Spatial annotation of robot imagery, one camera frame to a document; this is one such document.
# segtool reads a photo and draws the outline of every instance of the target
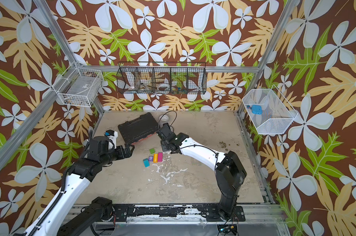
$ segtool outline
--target blue object in basket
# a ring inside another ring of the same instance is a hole
[[[253,114],[261,115],[261,114],[262,114],[262,107],[259,106],[259,105],[253,105],[253,106],[251,107],[251,112],[252,112]]]

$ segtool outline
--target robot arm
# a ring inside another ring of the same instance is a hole
[[[245,168],[238,156],[232,151],[223,153],[210,149],[184,133],[176,135],[167,123],[157,131],[157,134],[161,138],[163,151],[195,158],[215,172],[217,185],[221,191],[219,215],[225,220],[230,219],[237,204],[238,191],[246,177]]]
[[[81,157],[64,172],[57,194],[22,236],[79,235],[93,222],[111,217],[112,201],[98,197],[86,207],[84,214],[61,226],[73,204],[103,167],[132,156],[134,146],[125,144],[125,148],[116,147],[116,137],[117,132],[108,130],[105,136],[90,139]]]

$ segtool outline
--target floral wallpaper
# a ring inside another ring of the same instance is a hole
[[[84,65],[146,66],[153,61],[257,66],[285,2],[58,0],[48,4]],[[237,110],[252,76],[209,73],[205,94],[120,94],[116,72],[107,72],[99,98],[105,110]],[[179,83],[183,78],[176,73],[172,79]]]
[[[274,85],[294,123],[267,136],[245,123],[291,235],[355,236],[356,0],[301,1],[257,87]]]
[[[82,64],[195,61],[253,66],[263,55],[285,2],[51,0],[48,4]]]
[[[68,66],[31,0],[0,0],[0,148]],[[56,101],[0,172],[0,236],[24,231],[57,192],[81,153],[95,108]]]

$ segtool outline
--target table surface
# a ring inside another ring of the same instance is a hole
[[[164,113],[157,111],[152,115],[158,120]],[[142,114],[145,112],[105,112],[94,136],[101,136],[109,129],[119,132],[119,124]],[[172,125],[176,134],[185,133],[202,145],[222,152],[231,150],[238,155],[247,176],[237,202],[264,202],[234,113],[177,111],[177,114]],[[168,116],[171,124],[175,113],[170,112]],[[120,133],[118,135],[116,145],[123,145],[124,140]],[[189,156],[168,153],[164,153],[163,162],[150,162],[150,166],[145,167],[143,159],[150,156],[151,148],[162,151],[157,134],[137,142],[131,158],[114,161],[110,167],[103,168],[76,204],[89,204],[98,196],[117,204],[210,203],[220,200],[213,170]]]

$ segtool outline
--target black cable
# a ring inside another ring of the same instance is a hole
[[[84,158],[87,153],[87,148],[89,147],[90,139],[92,138],[92,130],[89,131],[89,137],[87,138],[87,143],[83,149],[80,158]]]
[[[62,194],[65,193],[65,184],[67,181],[67,174],[68,174],[68,170],[70,169],[70,167],[66,168],[63,175],[62,175],[62,179],[61,179],[61,190],[58,193],[58,196],[55,198],[55,200],[53,201],[53,203],[51,204],[51,206],[45,211],[45,213],[40,217],[40,220],[36,223],[35,227],[30,231],[29,236],[34,235],[34,233],[36,232],[36,230],[39,229],[39,227],[42,225],[43,221],[45,220],[45,218],[48,216],[48,214],[52,211],[52,209],[55,207],[55,205],[58,203],[58,201],[60,200],[60,198],[62,197]]]
[[[97,232],[95,232],[95,230],[94,230],[92,224],[90,225],[90,229],[91,229],[91,232],[92,232],[95,236],[99,236],[99,235],[97,234]]]
[[[209,147],[206,147],[206,146],[203,146],[203,145],[196,145],[196,144],[194,144],[194,145],[189,145],[189,146],[185,146],[185,147],[181,147],[181,148],[179,148],[179,149],[176,149],[175,151],[180,150],[180,149],[182,149],[182,148],[187,148],[187,147],[203,147],[203,148],[206,148],[206,149],[211,150],[211,151],[215,154],[215,156],[216,156],[216,164],[215,164],[215,169],[216,169],[216,165],[217,165],[217,161],[218,161],[218,155],[219,155],[217,152],[215,152],[214,150],[210,149]]]
[[[104,165],[103,167],[110,167],[112,166],[112,162],[109,165]]]
[[[161,116],[161,118],[159,119],[159,121],[158,121],[158,129],[160,128],[159,122],[161,121],[162,117],[165,116],[165,115],[166,115],[167,113],[169,113],[169,112],[171,112],[171,111],[166,112],[166,113],[163,114],[163,115]],[[170,124],[170,126],[174,123],[174,121],[177,119],[177,116],[178,116],[177,112],[176,112],[176,111],[174,111],[174,112],[175,112],[175,119],[174,119],[173,122]]]

